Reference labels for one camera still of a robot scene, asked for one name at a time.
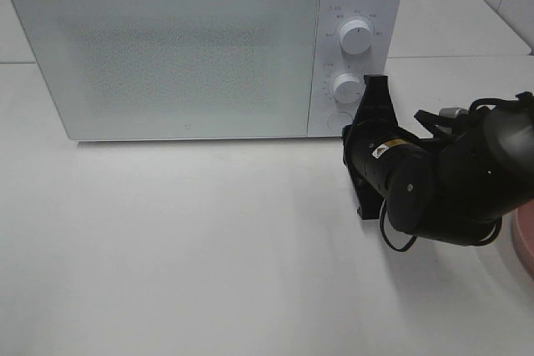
pink bowl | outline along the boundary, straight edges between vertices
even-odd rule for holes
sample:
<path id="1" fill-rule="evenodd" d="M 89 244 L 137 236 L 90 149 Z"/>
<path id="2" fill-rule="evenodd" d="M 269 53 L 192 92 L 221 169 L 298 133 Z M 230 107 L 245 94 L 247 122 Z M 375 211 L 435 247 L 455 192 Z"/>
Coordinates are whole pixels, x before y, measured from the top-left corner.
<path id="1" fill-rule="evenodd" d="M 511 226 L 511 235 L 517 256 L 534 277 L 534 201 L 516 210 L 516 221 Z"/>

microwave knob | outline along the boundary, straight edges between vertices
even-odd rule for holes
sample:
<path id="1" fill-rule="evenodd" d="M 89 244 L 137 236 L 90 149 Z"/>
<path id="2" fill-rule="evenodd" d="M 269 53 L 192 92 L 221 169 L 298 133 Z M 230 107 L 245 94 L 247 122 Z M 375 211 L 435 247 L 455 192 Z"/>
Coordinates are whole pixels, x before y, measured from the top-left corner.
<path id="1" fill-rule="evenodd" d="M 339 30 L 341 47 L 348 54 L 360 54 L 369 48 L 374 29 L 370 22 L 357 17 L 345 22 Z"/>
<path id="2" fill-rule="evenodd" d="M 332 82 L 331 93 L 339 103 L 354 103 L 363 93 L 364 85 L 354 74 L 341 74 Z"/>

microwave door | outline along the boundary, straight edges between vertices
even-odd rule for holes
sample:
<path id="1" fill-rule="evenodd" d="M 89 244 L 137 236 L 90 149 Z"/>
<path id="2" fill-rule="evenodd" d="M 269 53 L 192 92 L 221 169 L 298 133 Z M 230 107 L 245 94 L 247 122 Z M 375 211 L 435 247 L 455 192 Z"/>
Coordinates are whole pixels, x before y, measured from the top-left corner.
<path id="1" fill-rule="evenodd" d="M 76 140 L 307 134 L 318 0 L 14 0 Z"/>

white countertop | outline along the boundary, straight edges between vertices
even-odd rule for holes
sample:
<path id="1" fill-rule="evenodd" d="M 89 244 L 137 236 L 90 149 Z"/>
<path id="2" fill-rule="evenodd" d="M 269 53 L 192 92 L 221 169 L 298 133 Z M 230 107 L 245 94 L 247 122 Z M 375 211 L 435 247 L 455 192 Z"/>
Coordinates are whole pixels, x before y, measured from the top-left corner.
<path id="1" fill-rule="evenodd" d="M 531 89 L 534 58 L 387 73 L 413 129 L 419 107 Z M 393 253 L 357 217 L 340 140 L 76 144 L 35 65 L 0 77 L 6 355 L 531 354 L 508 224 L 485 248 Z"/>
<path id="2" fill-rule="evenodd" d="M 0 0 L 0 16 L 0 63 L 33 62 L 9 0 Z M 400 0 L 390 46 L 390 58 L 530 52 L 483 0 Z"/>

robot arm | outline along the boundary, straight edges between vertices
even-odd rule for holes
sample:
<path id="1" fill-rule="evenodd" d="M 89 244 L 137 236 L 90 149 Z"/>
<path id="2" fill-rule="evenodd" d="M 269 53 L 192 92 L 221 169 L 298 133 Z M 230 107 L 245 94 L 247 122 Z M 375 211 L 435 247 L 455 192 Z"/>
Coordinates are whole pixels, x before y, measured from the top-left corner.
<path id="1" fill-rule="evenodd" d="M 434 136 L 420 139 L 399 127 L 387 77 L 365 82 L 354 122 L 343 130 L 344 162 L 361 218 L 380 218 L 383 228 L 387 210 L 393 228 L 413 236 L 396 250 L 416 237 L 488 244 L 502 215 L 534 198 L 531 93 L 479 99 L 468 111 L 419 111 L 417 120 Z"/>

